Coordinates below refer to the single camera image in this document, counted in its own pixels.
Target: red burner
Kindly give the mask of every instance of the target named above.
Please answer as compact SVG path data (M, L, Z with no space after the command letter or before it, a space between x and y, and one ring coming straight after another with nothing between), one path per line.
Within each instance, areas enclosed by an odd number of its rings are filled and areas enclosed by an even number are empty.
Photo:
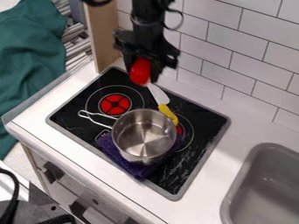
M177 133L182 136L184 134L183 126L179 123L176 128L177 128Z
M120 116L130 107L131 102L124 94L109 94L100 101L101 112L109 116Z

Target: purple cloth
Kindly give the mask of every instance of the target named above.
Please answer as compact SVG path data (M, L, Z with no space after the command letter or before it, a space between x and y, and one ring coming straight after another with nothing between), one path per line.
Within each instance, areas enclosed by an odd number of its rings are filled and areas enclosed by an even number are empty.
M130 163L124 159L113 143L111 133L98 138L97 144L103 153L105 153L129 174L134 176L135 179L144 181L166 158L171 156L178 149L181 144L181 136L177 135L177 140L173 147L167 152L167 155L161 161L150 165Z

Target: pot handle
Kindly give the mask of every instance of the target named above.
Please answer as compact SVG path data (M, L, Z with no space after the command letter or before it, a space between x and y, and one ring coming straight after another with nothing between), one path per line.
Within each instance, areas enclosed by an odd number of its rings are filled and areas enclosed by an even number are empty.
M106 117L106 118L110 118L112 120L115 120L117 121L117 118L115 117L112 117L110 115L103 115L103 114L100 114L100 113L91 113L91 112L88 112L84 109L78 111L78 116L80 117L83 117L83 118L86 118L88 119L89 121L91 121L92 123L95 123L97 125L100 125L101 127L104 127L104 128L107 128L107 129L112 129L113 127L109 126L109 125L106 125L104 123L100 123L100 122L96 122L93 118L91 118L90 116L103 116L103 117Z

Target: stainless steel pot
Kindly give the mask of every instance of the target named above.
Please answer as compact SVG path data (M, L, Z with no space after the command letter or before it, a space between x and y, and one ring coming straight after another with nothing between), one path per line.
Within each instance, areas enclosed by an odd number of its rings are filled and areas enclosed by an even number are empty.
M177 131L173 121L153 109L135 109L115 118L86 110L78 112L93 123L112 130L112 138L122 157L129 162L150 165L163 158L173 146ZM96 122L92 116L104 116L116 120L113 127Z

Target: yellow object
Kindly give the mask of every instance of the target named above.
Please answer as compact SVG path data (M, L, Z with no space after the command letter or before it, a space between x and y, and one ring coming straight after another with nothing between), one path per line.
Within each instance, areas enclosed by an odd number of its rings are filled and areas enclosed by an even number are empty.
M159 108L159 111L161 113L165 114L166 116L168 116L176 126L178 125L177 116L174 113L172 113L172 111L170 110L169 107L167 107L166 104L162 103L158 106L158 108Z

